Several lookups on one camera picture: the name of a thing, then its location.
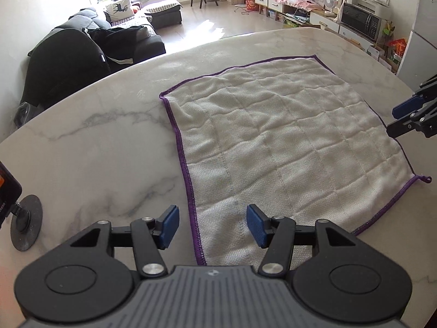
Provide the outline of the white towel purple trim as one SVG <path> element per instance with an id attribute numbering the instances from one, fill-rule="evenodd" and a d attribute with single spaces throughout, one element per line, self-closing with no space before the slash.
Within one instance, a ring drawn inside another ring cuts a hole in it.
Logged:
<path id="1" fill-rule="evenodd" d="M 196 261 L 258 266 L 248 205 L 300 225 L 371 227 L 417 181 L 381 117 L 316 55 L 269 58 L 161 95 L 176 137 Z"/>

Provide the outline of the white refrigerator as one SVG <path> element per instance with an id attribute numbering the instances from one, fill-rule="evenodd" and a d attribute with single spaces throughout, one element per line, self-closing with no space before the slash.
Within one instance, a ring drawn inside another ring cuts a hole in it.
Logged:
<path id="1" fill-rule="evenodd" d="M 415 22 L 396 73 L 411 90 L 436 75 L 436 27 L 436 0 L 418 0 Z"/>

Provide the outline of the black round phone stand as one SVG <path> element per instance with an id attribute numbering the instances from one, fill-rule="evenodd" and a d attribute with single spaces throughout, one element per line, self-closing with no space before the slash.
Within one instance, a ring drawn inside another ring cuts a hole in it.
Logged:
<path id="1" fill-rule="evenodd" d="M 17 251 L 29 250 L 42 227 L 43 209 L 38 196 L 28 195 L 17 202 L 11 210 L 13 220 L 10 225 L 10 238 Z"/>

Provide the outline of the black microwave oven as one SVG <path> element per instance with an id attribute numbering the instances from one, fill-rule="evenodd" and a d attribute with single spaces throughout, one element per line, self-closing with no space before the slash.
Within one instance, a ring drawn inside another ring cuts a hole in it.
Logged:
<path id="1" fill-rule="evenodd" d="M 383 19 L 347 2 L 343 5 L 341 24 L 376 42 L 380 36 Z"/>

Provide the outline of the white printer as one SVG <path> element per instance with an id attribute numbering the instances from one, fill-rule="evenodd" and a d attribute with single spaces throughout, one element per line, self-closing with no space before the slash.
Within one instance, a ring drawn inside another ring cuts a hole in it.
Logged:
<path id="1" fill-rule="evenodd" d="M 389 20 L 391 18 L 389 7 L 376 0 L 347 0 L 347 2 L 362 10 L 366 10 L 366 12 L 369 12 L 380 19 Z"/>

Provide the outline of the small white desk fan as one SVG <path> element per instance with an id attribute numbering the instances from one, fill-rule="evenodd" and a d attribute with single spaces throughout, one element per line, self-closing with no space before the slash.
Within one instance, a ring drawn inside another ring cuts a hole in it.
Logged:
<path id="1" fill-rule="evenodd" d="M 334 9 L 336 7 L 336 0 L 323 0 L 324 2 L 324 11 L 335 15 Z"/>

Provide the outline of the dark grey sofa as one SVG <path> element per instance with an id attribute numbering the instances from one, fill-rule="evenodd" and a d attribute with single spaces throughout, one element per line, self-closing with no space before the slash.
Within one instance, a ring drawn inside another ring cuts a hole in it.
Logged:
<path id="1" fill-rule="evenodd" d="M 166 53 L 145 14 L 111 23 L 106 12 L 85 8 L 69 17 L 65 26 L 86 32 L 104 53 L 112 73 Z"/>

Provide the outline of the black clothing on sofa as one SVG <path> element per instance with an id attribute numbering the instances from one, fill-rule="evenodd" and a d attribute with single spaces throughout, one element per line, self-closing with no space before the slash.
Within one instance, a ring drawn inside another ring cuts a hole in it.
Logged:
<path id="1" fill-rule="evenodd" d="M 134 65 L 150 58 L 146 45 L 150 33 L 146 27 L 98 28 L 88 34 L 107 59 L 117 65 Z"/>

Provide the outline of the grey footstool ottoman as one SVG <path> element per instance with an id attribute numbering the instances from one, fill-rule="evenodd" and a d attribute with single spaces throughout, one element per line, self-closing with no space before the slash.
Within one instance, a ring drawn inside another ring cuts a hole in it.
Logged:
<path id="1" fill-rule="evenodd" d="M 163 0 L 145 5 L 141 12 L 151 17 L 151 24 L 155 30 L 180 25 L 182 5 L 178 0 Z"/>

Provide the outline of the white horse print pillow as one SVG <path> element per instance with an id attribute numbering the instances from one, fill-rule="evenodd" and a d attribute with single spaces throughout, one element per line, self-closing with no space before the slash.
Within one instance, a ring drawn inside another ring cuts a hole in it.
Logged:
<path id="1" fill-rule="evenodd" d="M 134 16 L 130 0 L 112 1 L 104 8 L 104 12 L 111 24 Z"/>

